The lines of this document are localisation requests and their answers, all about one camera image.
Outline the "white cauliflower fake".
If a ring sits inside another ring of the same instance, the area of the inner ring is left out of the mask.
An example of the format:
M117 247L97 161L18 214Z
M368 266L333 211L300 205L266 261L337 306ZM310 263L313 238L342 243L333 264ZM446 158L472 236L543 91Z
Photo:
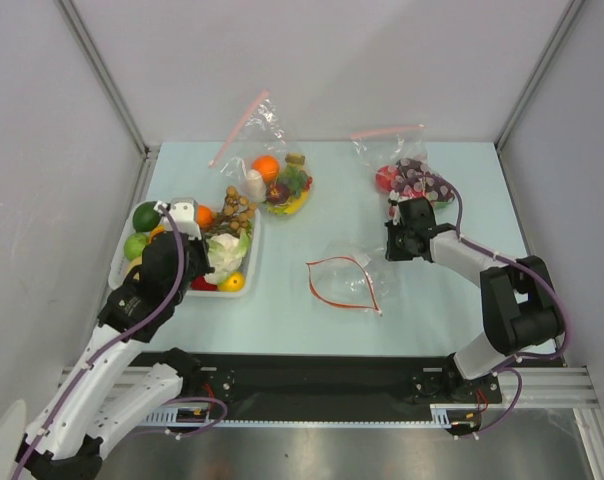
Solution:
M204 276L207 283L219 285L242 264L251 244L250 237L242 231L239 237L224 233L210 237L207 240L208 260L214 269Z

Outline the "brown longan bunch fake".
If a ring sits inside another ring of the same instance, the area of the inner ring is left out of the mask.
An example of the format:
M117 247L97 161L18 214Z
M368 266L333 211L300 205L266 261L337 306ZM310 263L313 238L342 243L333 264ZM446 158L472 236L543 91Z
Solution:
M240 237L249 233L258 204L241 194L234 186L226 189L221 209L214 213L213 234L230 234Z

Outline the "zip bag orange seal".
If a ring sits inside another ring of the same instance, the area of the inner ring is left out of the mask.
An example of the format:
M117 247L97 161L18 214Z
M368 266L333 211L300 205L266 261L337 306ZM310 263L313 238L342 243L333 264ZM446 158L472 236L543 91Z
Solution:
M399 291L398 273L385 254L381 244L330 242L306 262L310 293L334 308L382 316Z

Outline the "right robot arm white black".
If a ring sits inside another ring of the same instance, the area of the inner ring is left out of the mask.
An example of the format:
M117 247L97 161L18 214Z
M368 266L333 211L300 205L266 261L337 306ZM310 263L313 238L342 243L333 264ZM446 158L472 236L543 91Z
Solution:
M422 259L480 290L482 332L449 355L442 369L442 390L451 399L466 401L478 391L479 379L521 356L536 358L530 347L569 338L567 314L541 258L505 256L465 236L459 224L439 224L425 198L391 198L389 204L388 261Z

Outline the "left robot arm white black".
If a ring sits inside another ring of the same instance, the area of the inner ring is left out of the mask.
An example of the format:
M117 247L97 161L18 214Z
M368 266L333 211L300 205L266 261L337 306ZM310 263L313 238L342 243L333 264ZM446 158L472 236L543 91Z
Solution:
M190 400L204 389L200 363L173 348L146 376L109 402L123 371L183 301L190 283L212 272L205 240L165 232L142 262L113 290L71 373L43 412L26 428L13 478L93 479L103 461L149 413Z

